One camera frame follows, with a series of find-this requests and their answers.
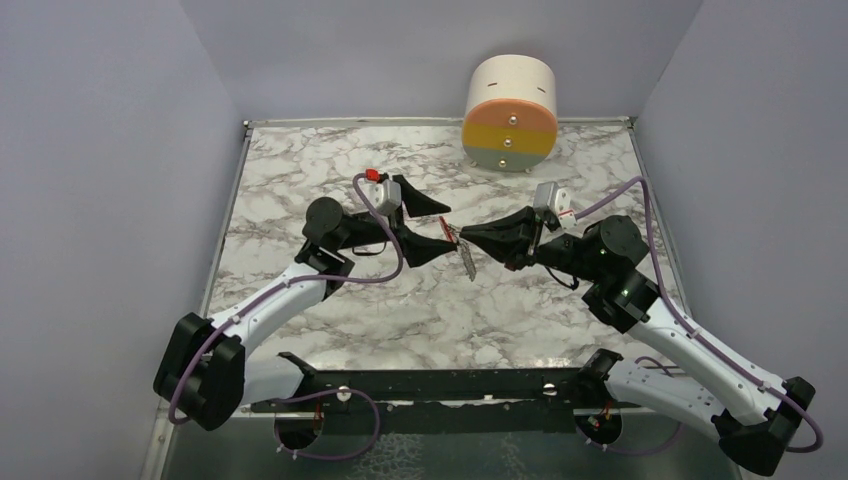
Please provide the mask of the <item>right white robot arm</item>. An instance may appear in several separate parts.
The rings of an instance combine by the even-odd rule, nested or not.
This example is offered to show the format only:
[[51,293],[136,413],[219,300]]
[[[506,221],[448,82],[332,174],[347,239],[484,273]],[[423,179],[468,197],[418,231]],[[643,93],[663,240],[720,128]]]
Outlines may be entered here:
[[577,380],[579,398],[600,407],[608,400],[650,408],[715,440],[740,467],[773,475],[815,395],[801,377],[783,379],[754,364],[687,316],[657,281],[637,266],[649,254],[627,216],[597,221],[582,236],[563,233],[543,242],[546,222],[527,207],[459,235],[509,270],[541,265],[589,283],[582,299],[603,324],[673,361],[689,382],[643,372],[611,360]]

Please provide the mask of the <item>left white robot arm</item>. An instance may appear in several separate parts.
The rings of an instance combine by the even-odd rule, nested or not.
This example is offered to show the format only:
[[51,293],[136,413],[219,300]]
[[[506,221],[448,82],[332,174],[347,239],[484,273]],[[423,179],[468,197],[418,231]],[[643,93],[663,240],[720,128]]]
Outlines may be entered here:
[[[352,188],[364,211],[349,213],[327,196],[314,200],[305,215],[303,246],[268,285],[222,312],[209,317],[190,312],[177,321],[153,383],[168,403],[172,424],[195,422],[212,431],[239,406],[272,398],[268,390],[247,386],[248,359],[271,334],[346,284],[387,283],[404,267],[456,251],[455,243],[422,236],[406,225],[406,218],[438,216],[451,208],[404,176],[368,169],[353,177]],[[378,277],[352,276],[355,263],[343,250],[375,244],[393,247],[395,269]]]

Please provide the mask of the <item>red keychain with metal chain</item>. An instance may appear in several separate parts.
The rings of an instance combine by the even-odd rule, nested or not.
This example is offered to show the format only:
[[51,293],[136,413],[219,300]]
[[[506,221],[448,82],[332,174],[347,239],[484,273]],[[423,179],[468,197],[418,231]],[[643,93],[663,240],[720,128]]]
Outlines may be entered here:
[[439,216],[438,220],[446,239],[456,245],[457,252],[462,260],[466,275],[469,280],[473,282],[477,276],[477,269],[468,244],[460,239],[459,230],[450,225],[443,216]]

